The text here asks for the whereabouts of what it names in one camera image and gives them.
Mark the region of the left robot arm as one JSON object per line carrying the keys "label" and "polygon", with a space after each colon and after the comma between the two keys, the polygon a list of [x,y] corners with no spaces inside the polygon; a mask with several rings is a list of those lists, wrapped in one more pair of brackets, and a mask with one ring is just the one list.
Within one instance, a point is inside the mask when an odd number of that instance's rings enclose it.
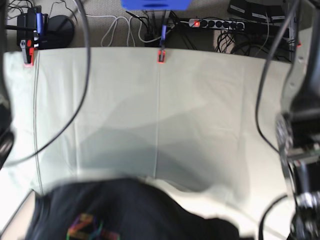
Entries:
{"label": "left robot arm", "polygon": [[301,0],[295,54],[283,85],[276,136],[295,213],[292,240],[320,238],[320,2]]}

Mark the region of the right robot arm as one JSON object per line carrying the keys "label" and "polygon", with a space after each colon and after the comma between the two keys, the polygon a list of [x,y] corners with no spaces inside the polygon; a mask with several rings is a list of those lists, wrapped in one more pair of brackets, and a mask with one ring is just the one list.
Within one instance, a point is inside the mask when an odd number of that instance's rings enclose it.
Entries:
{"label": "right robot arm", "polygon": [[6,52],[7,0],[0,1],[0,168],[3,168],[12,147],[14,134],[11,131],[11,101],[4,76],[4,53]]}

